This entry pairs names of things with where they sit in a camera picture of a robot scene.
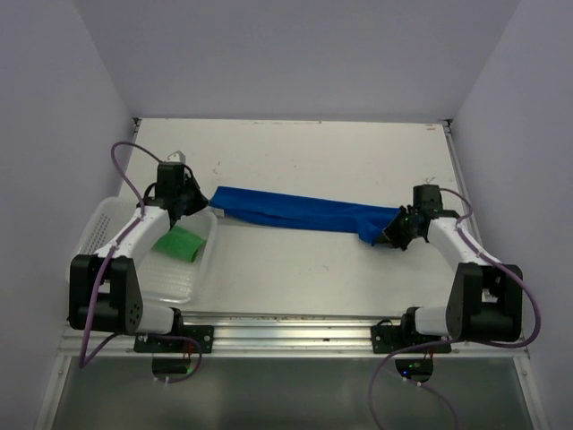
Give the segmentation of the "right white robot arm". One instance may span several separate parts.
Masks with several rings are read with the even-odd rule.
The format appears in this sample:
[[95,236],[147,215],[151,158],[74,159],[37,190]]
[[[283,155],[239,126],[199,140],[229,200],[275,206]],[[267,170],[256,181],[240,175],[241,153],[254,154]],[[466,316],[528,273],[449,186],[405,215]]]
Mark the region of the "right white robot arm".
[[419,351],[430,340],[515,342],[521,332],[523,274],[501,263],[470,236],[456,211],[443,206],[437,185],[417,185],[413,203],[376,237],[377,245],[405,251],[417,238],[437,249],[453,270],[449,299],[444,306],[413,306],[400,321],[403,348]]

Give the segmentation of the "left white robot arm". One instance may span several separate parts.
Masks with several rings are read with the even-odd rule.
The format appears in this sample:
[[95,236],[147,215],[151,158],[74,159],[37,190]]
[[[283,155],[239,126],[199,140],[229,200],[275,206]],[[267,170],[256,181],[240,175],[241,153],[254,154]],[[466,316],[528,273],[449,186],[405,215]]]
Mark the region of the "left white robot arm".
[[158,164],[153,194],[144,194],[128,223],[92,254],[70,264],[68,322],[75,330],[154,334],[165,351],[184,345],[180,312],[144,301],[137,270],[177,222],[207,208],[208,200],[183,162]]

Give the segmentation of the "green microfiber towel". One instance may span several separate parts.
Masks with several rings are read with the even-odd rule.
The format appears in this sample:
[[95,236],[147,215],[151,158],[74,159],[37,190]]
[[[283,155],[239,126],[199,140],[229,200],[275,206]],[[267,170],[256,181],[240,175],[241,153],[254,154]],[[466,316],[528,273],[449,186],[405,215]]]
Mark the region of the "green microfiber towel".
[[194,262],[206,240],[193,232],[173,227],[152,246],[152,250],[182,262]]

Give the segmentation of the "blue microfiber towel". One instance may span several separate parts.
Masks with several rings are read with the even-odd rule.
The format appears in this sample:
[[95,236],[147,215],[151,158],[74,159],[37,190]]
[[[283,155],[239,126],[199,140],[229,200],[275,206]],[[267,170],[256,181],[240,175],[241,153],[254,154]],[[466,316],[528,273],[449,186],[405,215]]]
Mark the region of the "blue microfiber towel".
[[398,208],[339,202],[292,194],[220,186],[210,206],[243,222],[273,228],[293,228],[356,234],[374,245]]

